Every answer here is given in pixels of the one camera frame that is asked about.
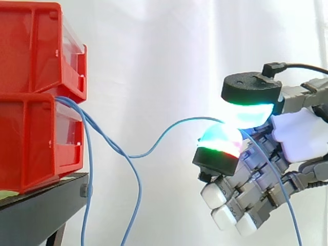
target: tangled blue wire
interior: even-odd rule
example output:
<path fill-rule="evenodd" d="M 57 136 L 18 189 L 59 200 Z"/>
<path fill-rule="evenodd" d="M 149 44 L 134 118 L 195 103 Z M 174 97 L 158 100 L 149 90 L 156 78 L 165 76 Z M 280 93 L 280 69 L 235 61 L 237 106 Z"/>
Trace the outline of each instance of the tangled blue wire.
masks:
<path fill-rule="evenodd" d="M 137 197 L 137 202 L 133 211 L 133 214 L 131 216 L 130 222 L 128 224 L 128 227 L 126 229 L 126 232 L 123 236 L 123 239 L 121 241 L 121 246 L 125 245 L 125 242 L 129 236 L 129 232 L 132 228 L 133 222 L 135 220 L 135 217 L 138 213 L 138 209 L 141 203 L 141 196 L 142 196 L 142 185 L 141 185 L 141 180 L 139 177 L 139 174 L 137 172 L 137 170 L 135 169 L 133 163 L 131 162 L 131 159 L 133 158 L 143 158 L 146 157 L 147 155 L 149 155 L 150 153 L 152 153 L 155 148 L 157 147 L 157 145 L 160 143 L 160 141 L 163 139 L 163 137 L 172 129 L 174 128 L 176 125 L 186 122 L 186 121 L 191 121 L 191 120 L 210 120 L 210 121 L 214 121 L 214 122 L 219 122 L 219 123 L 223 123 L 221 120 L 216 119 L 216 118 L 212 118 L 212 117 L 190 117 L 190 118 L 185 118 L 185 119 L 181 119 L 179 121 L 177 121 L 176 123 L 170 125 L 158 138 L 158 140 L 155 142 L 155 144 L 150 148 L 149 151 L 147 151 L 144 154 L 141 155 L 127 155 L 113 140 L 111 140 L 102 130 L 101 128 L 98 126 L 98 124 L 92 119 L 92 117 L 85 112 L 84 110 L 82 110 L 73 100 L 67 98 L 67 97 L 62 97 L 59 96 L 56 98 L 56 100 L 62 104 L 65 104 L 69 107 L 71 107 L 72 109 L 74 109 L 77 113 L 79 113 L 81 115 L 83 124 L 85 125 L 85 131 L 86 131 L 86 137 L 87 137 L 87 143 L 88 143 L 88 151 L 89 151 L 89 165 L 90 165 L 90 174 L 89 174 L 89 188 L 88 188 L 88 200 L 87 200 L 87 206 L 86 206 L 86 210 L 85 210 L 85 214 L 84 214 L 84 219 L 83 219 L 83 225 L 82 225 L 82 230 L 81 230 L 81 246 L 85 246 L 85 233 L 86 233 L 86 226 L 87 226 L 87 220 L 88 220 L 88 214 L 90 211 L 90 205 L 91 205 L 91 196 L 92 196 L 92 183 L 93 183 L 93 158 L 92 158 L 92 148 L 91 148 L 91 139 L 90 139 L 90 134 L 89 134 L 89 130 L 87 127 L 87 123 L 89 123 L 91 125 L 91 127 L 98 132 L 104 139 L 105 141 L 108 143 L 108 145 L 118 154 L 122 155 L 129 163 L 129 165 L 131 166 L 137 182 L 138 182 L 138 197 Z M 270 160 L 268 159 L 268 157 L 266 156 L 266 154 L 263 152 L 263 150 L 261 149 L 261 147 L 256 143 L 256 141 L 244 130 L 240 130 L 243 137 L 248 138 L 253 144 L 254 146 L 259 150 L 259 152 L 261 153 L 261 155 L 264 157 L 264 159 L 266 160 L 266 162 L 269 164 L 269 166 L 271 167 L 274 175 L 276 176 L 278 183 L 281 186 L 281 190 L 283 192 L 283 195 L 286 199 L 286 203 L 288 205 L 290 214 L 292 216 L 292 220 L 293 220 L 293 224 L 294 224 L 294 228 L 295 228 L 295 232 L 297 235 L 297 240 L 298 240 L 298 244 L 299 246 L 302 246 L 302 240 L 301 240 L 301 236 L 300 236 L 300 232 L 298 229 L 298 224 L 296 221 L 296 217 L 295 217 L 295 213 L 292 207 L 292 204 L 289 200 L 289 195 L 287 193 L 287 191 L 285 190 L 283 183 L 280 179 L 279 173 L 276 170 L 276 168 L 273 166 L 273 164 L 270 162 Z"/>

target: white backdrop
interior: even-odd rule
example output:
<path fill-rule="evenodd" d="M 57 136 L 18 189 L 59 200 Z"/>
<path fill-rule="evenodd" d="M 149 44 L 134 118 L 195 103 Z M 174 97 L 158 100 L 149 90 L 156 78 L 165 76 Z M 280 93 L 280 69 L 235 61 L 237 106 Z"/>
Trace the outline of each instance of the white backdrop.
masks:
<path fill-rule="evenodd" d="M 325 64 L 313 1 L 60 2 L 89 48 L 83 108 L 129 154 L 148 150 L 183 117 L 220 117 L 217 99 L 223 78 L 231 73 L 260 71 L 273 61 Z M 297 85 L 315 76 L 293 70 L 279 78 Z M 199 195 L 198 168 L 191 163 L 196 139 L 208 125 L 181 125 L 152 155 L 134 161 L 144 192 L 126 245 L 296 245 L 286 205 L 250 237 L 240 237 L 234 228 L 217 229 Z M 137 184 L 127 162 L 94 132 L 92 141 L 95 183 L 86 245 L 119 245 Z M 292 198 L 304 245 L 327 245 L 325 201 L 324 188 Z M 83 212 L 68 222 L 64 246 L 79 245 Z"/>

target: black table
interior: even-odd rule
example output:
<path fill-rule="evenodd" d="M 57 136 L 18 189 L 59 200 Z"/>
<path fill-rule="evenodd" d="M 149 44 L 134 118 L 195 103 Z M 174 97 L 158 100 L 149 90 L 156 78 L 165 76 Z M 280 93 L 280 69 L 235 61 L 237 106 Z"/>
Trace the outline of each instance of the black table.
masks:
<path fill-rule="evenodd" d="M 88 173 L 28 194 L 0 200 L 0 245 L 61 245 L 66 221 L 86 203 Z"/>

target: red plastic bin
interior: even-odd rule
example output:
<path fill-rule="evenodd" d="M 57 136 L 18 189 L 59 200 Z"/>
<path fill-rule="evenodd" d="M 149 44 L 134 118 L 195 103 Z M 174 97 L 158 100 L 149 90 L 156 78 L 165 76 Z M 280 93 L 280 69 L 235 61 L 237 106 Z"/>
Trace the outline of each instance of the red plastic bin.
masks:
<path fill-rule="evenodd" d="M 87 97 L 87 48 L 57 3 L 0 1 L 0 92 Z"/>
<path fill-rule="evenodd" d="M 24 193 L 82 168 L 83 130 L 50 94 L 0 94 L 0 190 Z"/>

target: green light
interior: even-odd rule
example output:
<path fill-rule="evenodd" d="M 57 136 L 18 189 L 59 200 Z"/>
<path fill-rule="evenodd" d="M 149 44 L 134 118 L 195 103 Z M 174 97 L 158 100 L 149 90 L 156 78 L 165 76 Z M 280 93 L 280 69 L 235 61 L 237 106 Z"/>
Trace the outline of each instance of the green light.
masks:
<path fill-rule="evenodd" d="M 223 151 L 239 158 L 242 135 L 236 128 L 218 123 L 208 128 L 198 143 L 198 147 Z"/>
<path fill-rule="evenodd" d="M 270 117 L 273 106 L 273 104 L 236 105 L 222 99 L 219 118 L 239 129 L 258 127 Z"/>

